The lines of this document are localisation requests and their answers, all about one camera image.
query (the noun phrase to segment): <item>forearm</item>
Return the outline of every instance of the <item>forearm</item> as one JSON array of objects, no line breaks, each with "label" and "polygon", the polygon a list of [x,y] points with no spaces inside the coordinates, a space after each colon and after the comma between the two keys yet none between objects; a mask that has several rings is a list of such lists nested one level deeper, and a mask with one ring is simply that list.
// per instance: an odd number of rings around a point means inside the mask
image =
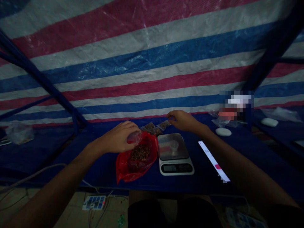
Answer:
[{"label": "forearm", "polygon": [[96,160],[88,152],[81,152],[4,227],[53,227]]},{"label": "forearm", "polygon": [[198,126],[194,133],[200,136],[232,183],[261,213],[267,213],[269,207],[275,204],[298,206],[265,172],[221,140],[207,126]]}]

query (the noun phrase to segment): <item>person's left hand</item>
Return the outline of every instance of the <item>person's left hand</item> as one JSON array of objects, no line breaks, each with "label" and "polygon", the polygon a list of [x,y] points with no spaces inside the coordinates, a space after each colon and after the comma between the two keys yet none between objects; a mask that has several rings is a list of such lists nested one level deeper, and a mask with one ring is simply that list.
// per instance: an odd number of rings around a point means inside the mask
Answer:
[{"label": "person's left hand", "polygon": [[100,138],[89,143],[86,146],[85,150],[88,150],[90,153],[96,155],[97,157],[100,157],[104,153],[122,153],[128,150],[132,150],[138,144],[128,144],[127,137],[129,134],[135,131],[140,131],[135,123],[131,121],[120,123]]}]

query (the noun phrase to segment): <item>dark shorts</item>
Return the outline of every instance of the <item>dark shorts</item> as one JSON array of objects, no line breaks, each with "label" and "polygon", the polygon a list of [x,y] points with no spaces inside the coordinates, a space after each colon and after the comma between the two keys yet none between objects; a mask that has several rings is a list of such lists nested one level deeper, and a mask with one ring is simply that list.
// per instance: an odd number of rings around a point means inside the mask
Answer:
[{"label": "dark shorts", "polygon": [[147,199],[128,208],[128,228],[222,227],[218,214],[209,202],[189,198],[178,204],[176,222],[168,223],[157,200]]}]

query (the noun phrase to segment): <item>hand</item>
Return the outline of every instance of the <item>hand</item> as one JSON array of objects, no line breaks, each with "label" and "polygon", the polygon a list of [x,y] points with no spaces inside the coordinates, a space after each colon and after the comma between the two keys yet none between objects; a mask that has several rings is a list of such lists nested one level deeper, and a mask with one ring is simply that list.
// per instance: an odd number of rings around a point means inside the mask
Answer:
[{"label": "hand", "polygon": [[167,114],[167,118],[172,118],[172,120],[168,120],[170,124],[183,131],[190,131],[196,133],[197,129],[207,128],[205,124],[197,121],[191,114],[182,111],[182,110],[174,110]]},{"label": "hand", "polygon": [[131,121],[120,123],[100,138],[89,143],[85,150],[90,151],[90,153],[96,155],[97,158],[99,158],[104,153],[122,153],[128,150],[132,150],[138,144],[128,144],[127,137],[129,134],[135,131],[140,131],[135,123]]}]

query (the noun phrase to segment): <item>red plastic bag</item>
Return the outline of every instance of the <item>red plastic bag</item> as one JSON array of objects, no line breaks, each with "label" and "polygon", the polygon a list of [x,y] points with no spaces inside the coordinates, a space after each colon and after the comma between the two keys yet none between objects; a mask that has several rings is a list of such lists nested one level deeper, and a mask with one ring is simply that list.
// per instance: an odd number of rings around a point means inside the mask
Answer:
[{"label": "red plastic bag", "polygon": [[142,133],[142,141],[139,144],[148,145],[150,154],[146,161],[131,161],[131,150],[120,153],[116,159],[116,181],[131,182],[143,176],[157,159],[158,141],[155,135],[148,132]]}]

